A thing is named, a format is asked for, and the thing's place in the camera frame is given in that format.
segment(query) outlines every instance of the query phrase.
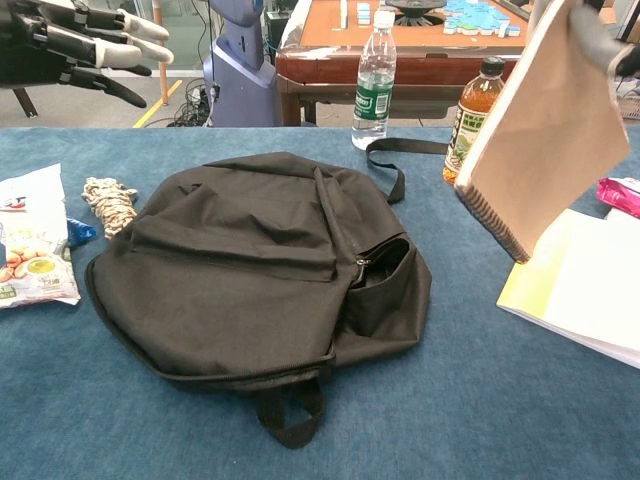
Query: bottle label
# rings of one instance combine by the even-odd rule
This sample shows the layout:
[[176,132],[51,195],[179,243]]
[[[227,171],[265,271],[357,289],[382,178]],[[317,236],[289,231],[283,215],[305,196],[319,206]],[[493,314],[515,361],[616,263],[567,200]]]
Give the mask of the bottle label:
[[392,88],[393,84],[381,85],[375,89],[358,85],[356,90],[356,115],[364,120],[385,120],[389,117]]
[[469,153],[471,144],[474,142],[480,131],[480,127],[487,118],[486,113],[475,112],[458,103],[456,113],[456,123],[453,127],[453,134],[449,141],[447,156],[444,164],[450,170],[458,173],[464,163],[464,159]]

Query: bottle cap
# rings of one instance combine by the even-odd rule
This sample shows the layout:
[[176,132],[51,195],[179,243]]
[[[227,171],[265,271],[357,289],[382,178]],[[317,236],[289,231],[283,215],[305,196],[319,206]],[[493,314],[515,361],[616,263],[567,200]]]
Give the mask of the bottle cap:
[[374,28],[391,28],[396,21],[396,14],[393,10],[379,9],[373,15]]
[[504,71],[504,60],[500,57],[486,57],[482,61],[482,67],[480,67],[480,72],[485,75],[502,75]]

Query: table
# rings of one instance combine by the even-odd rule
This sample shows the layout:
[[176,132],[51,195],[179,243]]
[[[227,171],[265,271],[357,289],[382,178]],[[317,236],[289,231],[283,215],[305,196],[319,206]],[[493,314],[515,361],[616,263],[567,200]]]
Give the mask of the table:
[[[449,129],[390,129],[445,141]],[[640,177],[634,154],[615,170]],[[70,216],[87,176],[138,188],[168,175],[289,150],[368,169],[348,129],[0,130],[2,177],[62,163]],[[423,342],[334,373],[311,444],[280,446],[234,395],[176,390],[102,325],[82,282],[99,239],[73,252],[83,296],[0,311],[0,478],[22,479],[632,479],[640,471],[640,371],[499,310],[512,262],[441,180],[443,159],[388,155],[407,174],[395,211],[433,273]],[[604,216],[592,189],[577,203]]]
[[[371,26],[358,26],[356,4],[348,2],[349,23],[340,27],[339,0],[300,0],[276,55],[278,91],[285,125],[300,124],[300,107],[315,102],[353,103],[358,61]],[[369,1],[371,12],[379,1]],[[521,29],[519,37],[445,35],[444,26],[393,28],[398,51],[391,115],[428,118],[446,115],[462,88],[478,75],[482,58],[507,60],[505,76],[524,49],[527,23],[492,2]],[[313,115],[307,120],[313,121]]]

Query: brown notebook cover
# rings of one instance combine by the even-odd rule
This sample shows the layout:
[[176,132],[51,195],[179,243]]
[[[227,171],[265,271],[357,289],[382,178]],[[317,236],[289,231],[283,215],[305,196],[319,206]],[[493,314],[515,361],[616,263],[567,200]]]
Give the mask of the brown notebook cover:
[[629,153],[613,74],[569,32],[575,0],[554,0],[485,120],[456,193],[517,262],[594,182]]

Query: black handle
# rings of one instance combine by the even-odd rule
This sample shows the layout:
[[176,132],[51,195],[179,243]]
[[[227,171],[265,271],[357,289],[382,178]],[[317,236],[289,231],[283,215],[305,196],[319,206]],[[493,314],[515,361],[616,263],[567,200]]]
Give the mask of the black handle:
[[282,445],[296,449],[307,445],[318,430],[324,416],[324,397],[316,379],[307,380],[292,387],[293,398],[311,415],[302,423],[285,426],[283,387],[258,393],[257,410],[260,423]]
[[387,202],[392,205],[404,199],[404,172],[393,163],[380,163],[371,159],[371,153],[384,152],[408,152],[444,155],[447,153],[446,143],[430,142],[428,140],[413,140],[411,138],[381,138],[371,142],[367,146],[367,162],[381,168],[390,168],[398,172],[396,183],[387,195]]

